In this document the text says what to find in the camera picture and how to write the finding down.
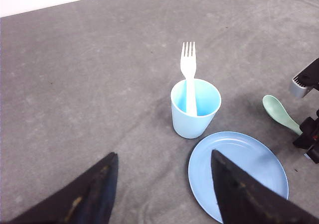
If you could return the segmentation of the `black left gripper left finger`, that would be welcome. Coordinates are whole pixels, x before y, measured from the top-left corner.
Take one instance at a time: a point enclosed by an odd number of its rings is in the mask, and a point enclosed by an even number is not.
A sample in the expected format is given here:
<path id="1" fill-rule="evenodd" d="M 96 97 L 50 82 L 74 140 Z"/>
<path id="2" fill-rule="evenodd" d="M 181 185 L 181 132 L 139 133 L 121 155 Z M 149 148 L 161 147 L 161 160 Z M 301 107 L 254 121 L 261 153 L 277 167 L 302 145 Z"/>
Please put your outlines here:
<path id="1" fill-rule="evenodd" d="M 107 224 L 115 203 L 119 159 L 111 152 L 11 224 Z"/>

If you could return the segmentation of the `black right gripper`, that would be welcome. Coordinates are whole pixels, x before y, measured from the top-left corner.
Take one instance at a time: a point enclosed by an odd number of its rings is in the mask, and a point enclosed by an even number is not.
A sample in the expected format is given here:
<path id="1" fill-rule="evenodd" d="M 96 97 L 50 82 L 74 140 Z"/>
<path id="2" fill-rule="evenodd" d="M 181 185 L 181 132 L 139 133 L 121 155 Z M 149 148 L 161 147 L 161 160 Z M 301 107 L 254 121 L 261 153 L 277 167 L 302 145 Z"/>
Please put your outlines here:
<path id="1" fill-rule="evenodd" d="M 305 155 L 314 163 L 319 162 L 319 111 L 317 118 L 307 117 L 300 125 L 302 134 L 293 142 L 297 148 L 306 149 Z"/>

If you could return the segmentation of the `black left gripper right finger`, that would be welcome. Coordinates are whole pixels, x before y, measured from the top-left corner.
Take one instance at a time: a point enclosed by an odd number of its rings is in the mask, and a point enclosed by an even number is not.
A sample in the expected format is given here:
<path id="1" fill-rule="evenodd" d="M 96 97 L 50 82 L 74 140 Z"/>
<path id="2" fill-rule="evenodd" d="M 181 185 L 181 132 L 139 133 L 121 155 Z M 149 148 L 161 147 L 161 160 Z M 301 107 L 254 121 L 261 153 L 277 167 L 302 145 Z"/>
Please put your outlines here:
<path id="1" fill-rule="evenodd" d="M 279 196 L 218 150 L 211 152 L 214 191 L 225 224 L 317 224 L 318 218 Z"/>

